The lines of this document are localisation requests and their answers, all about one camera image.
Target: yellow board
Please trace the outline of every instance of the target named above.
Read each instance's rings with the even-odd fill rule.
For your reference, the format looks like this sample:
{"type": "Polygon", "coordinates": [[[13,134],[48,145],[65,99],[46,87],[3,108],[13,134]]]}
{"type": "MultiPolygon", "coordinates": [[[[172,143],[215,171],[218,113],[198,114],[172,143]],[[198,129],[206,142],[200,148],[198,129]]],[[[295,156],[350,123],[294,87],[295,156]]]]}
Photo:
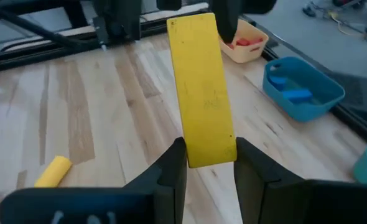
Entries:
{"type": "Polygon", "coordinates": [[[55,156],[53,161],[41,174],[34,187],[57,187],[71,166],[72,162],[67,158],[55,156]]]}
{"type": "Polygon", "coordinates": [[[189,167],[236,160],[236,138],[213,13],[167,20],[189,167]]]}

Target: blue block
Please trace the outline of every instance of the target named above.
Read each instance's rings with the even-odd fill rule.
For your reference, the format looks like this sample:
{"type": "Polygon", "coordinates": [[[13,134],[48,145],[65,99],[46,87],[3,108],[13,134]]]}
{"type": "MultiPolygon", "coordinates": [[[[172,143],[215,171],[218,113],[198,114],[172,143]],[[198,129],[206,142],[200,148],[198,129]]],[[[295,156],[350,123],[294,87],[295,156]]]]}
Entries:
{"type": "Polygon", "coordinates": [[[279,91],[282,91],[284,89],[284,86],[286,85],[286,80],[287,80],[286,78],[282,77],[275,77],[275,76],[269,77],[269,81],[279,91]]]}
{"type": "Polygon", "coordinates": [[[293,103],[305,103],[312,99],[312,93],[308,89],[282,91],[283,97],[293,103]]]}

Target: black metal frame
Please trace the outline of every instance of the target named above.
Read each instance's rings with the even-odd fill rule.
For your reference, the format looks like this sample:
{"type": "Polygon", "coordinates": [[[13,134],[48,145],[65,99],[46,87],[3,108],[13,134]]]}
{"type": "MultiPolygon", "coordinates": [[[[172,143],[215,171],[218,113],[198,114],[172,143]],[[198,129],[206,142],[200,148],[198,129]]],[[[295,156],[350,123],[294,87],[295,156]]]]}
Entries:
{"type": "MultiPolygon", "coordinates": [[[[200,14],[207,12],[206,9],[201,9],[198,11],[189,12],[186,14],[181,14],[178,16],[189,16],[193,14],[200,14]]],[[[8,20],[9,22],[15,23],[19,26],[22,26],[36,34],[45,37],[46,39],[52,40],[53,42],[48,42],[41,45],[35,45],[31,47],[26,47],[24,49],[11,50],[7,52],[0,52],[0,71],[7,70],[10,68],[20,67],[32,63],[43,62],[46,60],[51,60],[54,58],[64,57],[71,54],[77,54],[80,52],[85,52],[89,50],[94,50],[99,48],[101,45],[106,45],[108,47],[124,44],[126,42],[132,41],[132,39],[127,38],[127,35],[114,35],[113,37],[109,36],[107,41],[100,42],[100,35],[97,32],[90,32],[85,34],[71,35],[69,37],[63,37],[61,35],[55,35],[35,24],[32,24],[24,19],[17,19],[17,16],[6,12],[4,10],[0,10],[0,17],[8,20]]],[[[148,37],[151,35],[161,34],[167,31],[166,20],[171,17],[166,17],[154,21],[146,21],[140,24],[140,36],[148,37]]],[[[313,66],[317,67],[319,70],[329,73],[330,70],[319,64],[312,58],[308,57],[306,54],[303,54],[301,51],[291,46],[287,42],[284,42],[280,38],[276,37],[274,34],[270,33],[265,28],[257,25],[254,21],[251,21],[248,17],[244,16],[244,19],[251,22],[253,25],[257,26],[265,33],[267,33],[270,37],[273,37],[274,40],[278,41],[278,43],[285,45],[287,48],[291,49],[295,53],[302,56],[313,66]]],[[[262,52],[262,57],[267,61],[274,60],[279,58],[272,49],[268,46],[265,47],[262,52]]],[[[332,108],[331,112],[345,124],[347,124],[352,130],[354,130],[359,136],[361,136],[365,141],[367,141],[367,123],[363,121],[359,116],[352,113],[350,110],[345,108],[342,105],[337,105],[332,108]]]]}

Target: wooden table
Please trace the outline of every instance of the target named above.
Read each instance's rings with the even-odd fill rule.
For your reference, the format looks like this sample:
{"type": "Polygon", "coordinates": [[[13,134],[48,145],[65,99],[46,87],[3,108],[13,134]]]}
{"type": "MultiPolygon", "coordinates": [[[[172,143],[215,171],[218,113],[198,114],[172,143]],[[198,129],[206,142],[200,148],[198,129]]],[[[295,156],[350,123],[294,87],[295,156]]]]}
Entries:
{"type": "MultiPolygon", "coordinates": [[[[263,58],[223,60],[237,136],[301,177],[351,181],[358,136],[331,114],[290,119],[262,90],[263,58]]],[[[0,72],[0,200],[55,155],[74,163],[63,187],[122,187],[181,135],[165,34],[0,72]]],[[[184,223],[241,223],[233,163],[188,170],[185,204],[184,223]]]]}

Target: beige plastic tray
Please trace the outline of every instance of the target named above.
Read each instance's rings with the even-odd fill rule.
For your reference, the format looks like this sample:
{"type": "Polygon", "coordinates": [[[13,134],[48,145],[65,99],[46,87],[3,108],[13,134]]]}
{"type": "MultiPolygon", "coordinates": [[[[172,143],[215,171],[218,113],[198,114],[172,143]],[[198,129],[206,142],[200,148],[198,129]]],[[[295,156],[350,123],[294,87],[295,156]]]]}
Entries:
{"type": "Polygon", "coordinates": [[[221,50],[225,54],[227,54],[227,56],[229,56],[234,62],[245,63],[259,58],[268,40],[269,37],[264,32],[255,28],[248,22],[239,19],[238,30],[236,31],[235,38],[232,41],[233,49],[228,47],[221,39],[220,47],[221,50]],[[260,43],[251,44],[249,46],[236,45],[236,41],[240,38],[251,40],[258,37],[262,37],[263,41],[260,43]]]}

